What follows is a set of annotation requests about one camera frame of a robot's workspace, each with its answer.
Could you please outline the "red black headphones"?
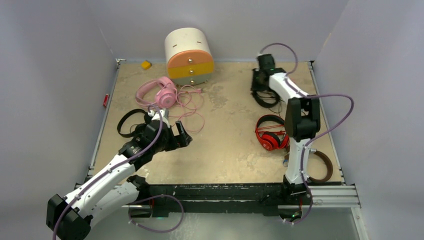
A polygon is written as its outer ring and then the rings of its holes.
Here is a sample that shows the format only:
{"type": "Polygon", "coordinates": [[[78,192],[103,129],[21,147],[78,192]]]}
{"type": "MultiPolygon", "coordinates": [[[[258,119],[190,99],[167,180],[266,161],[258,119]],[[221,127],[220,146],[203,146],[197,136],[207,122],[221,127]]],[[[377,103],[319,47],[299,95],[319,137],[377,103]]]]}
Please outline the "red black headphones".
{"type": "Polygon", "coordinates": [[[260,145],[267,151],[286,149],[290,144],[290,138],[285,130],[285,120],[277,115],[266,114],[261,116],[255,125],[255,135],[260,145]],[[260,127],[265,122],[272,122],[275,125],[260,127]],[[277,127],[282,127],[284,130],[268,131],[268,129],[277,127]]]}

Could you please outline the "brown leather silver headphones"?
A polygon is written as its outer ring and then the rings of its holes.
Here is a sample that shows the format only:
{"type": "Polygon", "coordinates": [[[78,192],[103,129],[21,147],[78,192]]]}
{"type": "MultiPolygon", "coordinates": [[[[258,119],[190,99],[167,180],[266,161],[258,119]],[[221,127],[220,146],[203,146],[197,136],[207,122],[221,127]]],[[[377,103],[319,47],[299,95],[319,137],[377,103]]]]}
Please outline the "brown leather silver headphones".
{"type": "Polygon", "coordinates": [[[326,175],[323,178],[314,178],[309,176],[308,179],[308,183],[312,183],[312,184],[324,184],[326,183],[328,180],[330,180],[330,178],[333,175],[334,172],[334,166],[333,163],[331,162],[330,158],[323,153],[322,151],[319,150],[315,150],[313,152],[313,155],[315,155],[316,157],[318,157],[325,165],[326,167],[326,175]]]}

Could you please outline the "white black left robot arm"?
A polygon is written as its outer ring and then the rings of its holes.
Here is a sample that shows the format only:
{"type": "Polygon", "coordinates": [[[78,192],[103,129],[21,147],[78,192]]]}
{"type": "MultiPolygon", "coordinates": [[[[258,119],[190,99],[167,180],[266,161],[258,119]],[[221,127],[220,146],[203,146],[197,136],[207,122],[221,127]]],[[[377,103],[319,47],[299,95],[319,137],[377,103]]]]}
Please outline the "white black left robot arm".
{"type": "Polygon", "coordinates": [[[46,215],[52,239],[83,240],[100,220],[127,204],[152,204],[157,198],[170,198],[183,210],[182,203],[172,195],[152,195],[145,178],[136,175],[155,154],[184,148],[192,142],[180,121],[176,127],[178,135],[160,119],[139,124],[129,134],[131,140],[96,175],[65,196],[52,196],[46,215]]]}

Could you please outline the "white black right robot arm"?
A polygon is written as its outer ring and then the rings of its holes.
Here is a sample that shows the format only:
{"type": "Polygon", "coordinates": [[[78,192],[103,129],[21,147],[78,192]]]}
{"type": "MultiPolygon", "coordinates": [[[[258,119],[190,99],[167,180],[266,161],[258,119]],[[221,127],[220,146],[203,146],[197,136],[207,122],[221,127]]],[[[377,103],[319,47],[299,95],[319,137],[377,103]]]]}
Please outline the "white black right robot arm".
{"type": "Polygon", "coordinates": [[[285,130],[289,137],[289,161],[285,178],[290,184],[302,184],[306,180],[309,154],[307,143],[321,128],[319,101],[309,99],[281,67],[276,67],[271,54],[257,56],[258,68],[253,69],[250,90],[254,93],[271,92],[286,103],[285,130]]]}

